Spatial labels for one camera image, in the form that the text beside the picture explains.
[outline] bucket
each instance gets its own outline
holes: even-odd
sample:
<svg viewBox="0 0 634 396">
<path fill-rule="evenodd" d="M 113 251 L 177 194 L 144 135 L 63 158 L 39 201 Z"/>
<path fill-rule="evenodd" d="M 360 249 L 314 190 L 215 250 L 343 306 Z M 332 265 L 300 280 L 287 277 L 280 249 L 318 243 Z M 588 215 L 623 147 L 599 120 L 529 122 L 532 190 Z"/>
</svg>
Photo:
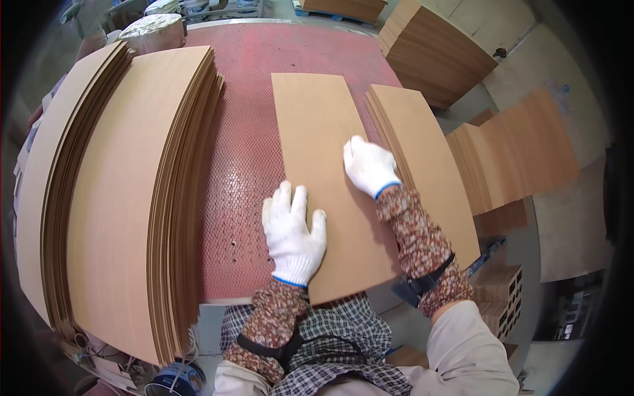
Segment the bucket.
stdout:
<svg viewBox="0 0 634 396">
<path fill-rule="evenodd" d="M 209 0 L 185 0 L 185 14 L 196 15 L 199 13 L 205 13 L 209 10 Z M 196 16 L 189 18 L 189 23 L 204 22 L 209 19 L 209 15 Z"/>
<path fill-rule="evenodd" d="M 161 370 L 149 384 L 145 385 L 145 396 L 200 396 L 205 387 L 207 378 L 205 373 L 195 363 L 189 363 L 181 369 L 181 359 L 170 363 L 169 366 Z M 174 378 L 176 379 L 173 392 L 169 393 Z"/>
<path fill-rule="evenodd" d="M 145 9 L 145 15 L 180 14 L 180 12 L 178 0 L 156 0 Z"/>
<path fill-rule="evenodd" d="M 238 8 L 251 8 L 257 6 L 257 0 L 238 0 Z M 251 14 L 255 11 L 239 11 L 242 14 Z"/>
</svg>

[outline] person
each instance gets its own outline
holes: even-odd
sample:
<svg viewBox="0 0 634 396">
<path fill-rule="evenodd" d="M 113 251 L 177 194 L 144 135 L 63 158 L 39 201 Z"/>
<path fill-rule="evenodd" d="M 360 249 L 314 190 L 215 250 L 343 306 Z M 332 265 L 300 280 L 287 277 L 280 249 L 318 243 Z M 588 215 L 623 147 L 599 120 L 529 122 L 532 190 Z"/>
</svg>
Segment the person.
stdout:
<svg viewBox="0 0 634 396">
<path fill-rule="evenodd" d="M 431 319 L 429 369 L 385 363 L 391 332 L 364 293 L 309 306 L 305 289 L 327 247 L 326 214 L 313 213 L 309 233 L 306 188 L 297 187 L 291 200 L 283 181 L 262 206 L 275 270 L 252 305 L 227 309 L 214 395 L 517 395 L 502 343 L 469 300 L 473 290 L 459 258 L 420 208 L 418 193 L 402 186 L 393 155 L 354 136 L 344 146 L 344 165 L 352 183 L 376 200 L 378 219 L 391 223 L 403 273 L 418 279 L 444 268 L 418 305 Z"/>
</svg>

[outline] metal mesh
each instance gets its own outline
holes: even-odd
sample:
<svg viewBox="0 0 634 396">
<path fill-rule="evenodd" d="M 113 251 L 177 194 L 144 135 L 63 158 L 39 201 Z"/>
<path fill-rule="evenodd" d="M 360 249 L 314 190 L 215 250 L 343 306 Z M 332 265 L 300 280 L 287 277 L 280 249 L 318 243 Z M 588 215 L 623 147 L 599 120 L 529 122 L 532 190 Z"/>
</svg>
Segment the metal mesh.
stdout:
<svg viewBox="0 0 634 396">
<path fill-rule="evenodd" d="M 189 31 L 211 45 L 224 75 L 216 143 L 205 164 L 201 255 L 205 301 L 250 297 L 270 279 L 262 201 L 284 180 L 271 73 L 343 75 L 371 142 L 382 144 L 363 96 L 401 87 L 373 37 L 286 23 L 235 23 Z"/>
</svg>

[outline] checkered apron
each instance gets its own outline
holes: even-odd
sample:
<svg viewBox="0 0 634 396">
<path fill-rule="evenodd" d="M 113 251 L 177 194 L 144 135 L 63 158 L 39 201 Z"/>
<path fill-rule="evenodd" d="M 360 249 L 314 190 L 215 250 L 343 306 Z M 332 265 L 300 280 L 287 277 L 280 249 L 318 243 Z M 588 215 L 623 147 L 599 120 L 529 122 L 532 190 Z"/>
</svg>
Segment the checkered apron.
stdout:
<svg viewBox="0 0 634 396">
<path fill-rule="evenodd" d="M 238 338 L 253 305 L 227 307 L 220 348 L 224 352 Z M 370 306 L 365 293 L 308 308 L 299 323 L 305 343 L 290 361 L 290 372 L 277 383 L 271 396 L 313 396 L 336 377 L 354 373 L 395 396 L 409 395 L 411 385 L 401 371 L 384 362 L 392 331 Z M 355 343 L 358 350 L 338 338 Z"/>
</svg>

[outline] white work glove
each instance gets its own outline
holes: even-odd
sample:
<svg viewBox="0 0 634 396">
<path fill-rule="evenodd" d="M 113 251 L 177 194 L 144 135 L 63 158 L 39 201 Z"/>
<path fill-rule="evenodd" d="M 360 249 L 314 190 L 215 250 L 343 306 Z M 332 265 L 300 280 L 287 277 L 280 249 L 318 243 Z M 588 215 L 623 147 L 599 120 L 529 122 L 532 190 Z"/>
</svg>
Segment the white work glove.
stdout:
<svg viewBox="0 0 634 396">
<path fill-rule="evenodd" d="M 353 184 L 375 200 L 385 188 L 401 185 L 392 153 L 361 136 L 353 136 L 344 146 L 344 165 Z"/>
<path fill-rule="evenodd" d="M 290 182 L 284 180 L 272 198 L 262 206 L 262 226 L 269 246 L 269 256 L 275 261 L 271 275 L 279 281 L 306 287 L 317 272 L 326 252 L 326 213 L 313 213 L 313 231 L 306 226 L 306 187 L 295 188 L 290 201 Z"/>
</svg>

